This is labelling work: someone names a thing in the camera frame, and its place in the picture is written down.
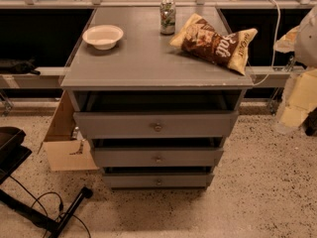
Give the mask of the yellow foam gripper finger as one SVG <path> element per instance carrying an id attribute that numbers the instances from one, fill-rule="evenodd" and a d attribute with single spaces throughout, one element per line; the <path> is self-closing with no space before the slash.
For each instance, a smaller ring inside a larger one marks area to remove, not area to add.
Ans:
<path id="1" fill-rule="evenodd" d="M 297 130 L 308 115 L 317 108 L 317 46 L 316 31 L 301 31 L 294 27 L 273 46 L 280 53 L 294 52 L 295 60 L 307 66 L 300 73 L 292 73 L 284 86 L 274 129 L 279 133 Z"/>

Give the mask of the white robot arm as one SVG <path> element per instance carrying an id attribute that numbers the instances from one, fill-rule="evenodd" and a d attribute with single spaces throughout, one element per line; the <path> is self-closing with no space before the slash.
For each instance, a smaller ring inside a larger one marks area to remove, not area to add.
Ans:
<path id="1" fill-rule="evenodd" d="M 286 134 L 298 129 L 317 108 L 317 6 L 282 36 L 273 49 L 285 54 L 294 52 L 294 59 L 306 66 L 299 75 L 293 73 L 284 86 L 274 127 Z"/>

